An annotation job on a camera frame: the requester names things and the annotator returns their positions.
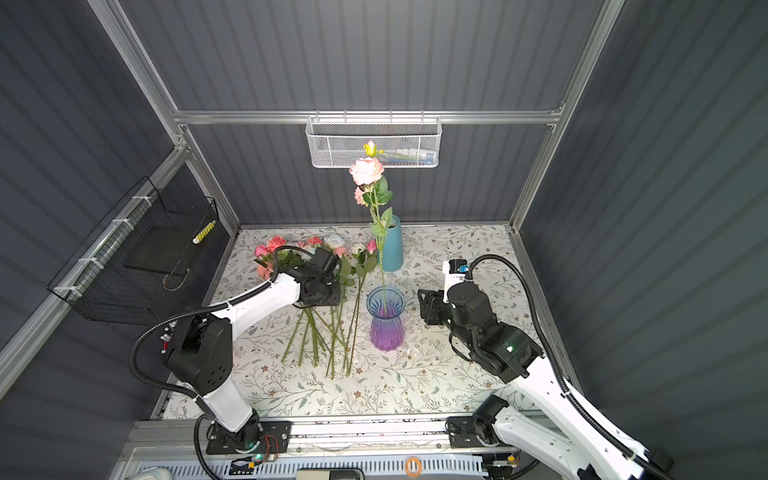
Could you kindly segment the pink carnation flower stem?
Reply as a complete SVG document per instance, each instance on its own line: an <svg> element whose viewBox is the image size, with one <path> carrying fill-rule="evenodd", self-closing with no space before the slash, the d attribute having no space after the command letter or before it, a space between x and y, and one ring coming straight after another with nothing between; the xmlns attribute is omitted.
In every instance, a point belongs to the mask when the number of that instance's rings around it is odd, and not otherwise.
<svg viewBox="0 0 768 480"><path fill-rule="evenodd" d="M387 240L388 228L392 224L393 212L388 207L393 193L384 176L385 167L378 158L380 150L372 141L363 145L364 155L358 158L348 172L356 185L354 198L358 205L367 207L370 212L371 232L377 245L378 266L381 272L382 286L386 286L386 272L382 267L383 247Z"/></svg>

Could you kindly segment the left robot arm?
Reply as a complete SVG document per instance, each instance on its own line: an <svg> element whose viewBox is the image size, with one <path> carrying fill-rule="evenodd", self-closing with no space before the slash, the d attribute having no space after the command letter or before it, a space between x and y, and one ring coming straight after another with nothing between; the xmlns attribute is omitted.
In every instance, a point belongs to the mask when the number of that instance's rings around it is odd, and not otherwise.
<svg viewBox="0 0 768 480"><path fill-rule="evenodd" d="M129 369L136 379L193 399L243 453L264 444L265 434L258 414L232 377L234 341L284 307L337 306L341 300L337 254L284 245L272 252L272 263L269 277L258 286L218 304L168 317L144 331L129 353ZM156 380L139 367L139 350L155 333L162 337L163 363L178 385Z"/></svg>

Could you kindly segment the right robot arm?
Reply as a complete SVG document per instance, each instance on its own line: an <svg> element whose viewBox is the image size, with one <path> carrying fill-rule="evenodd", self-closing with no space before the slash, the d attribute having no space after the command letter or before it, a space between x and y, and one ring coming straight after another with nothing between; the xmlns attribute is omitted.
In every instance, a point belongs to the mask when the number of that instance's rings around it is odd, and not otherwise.
<svg viewBox="0 0 768 480"><path fill-rule="evenodd" d="M420 316L442 324L468 347L468 359L537 406L549 429L524 415L511 396L489 395L471 416L448 420L451 441L518 447L567 479L667 479L674 464L619 429L555 371L525 332L500 322L476 284L419 290Z"/></svg>

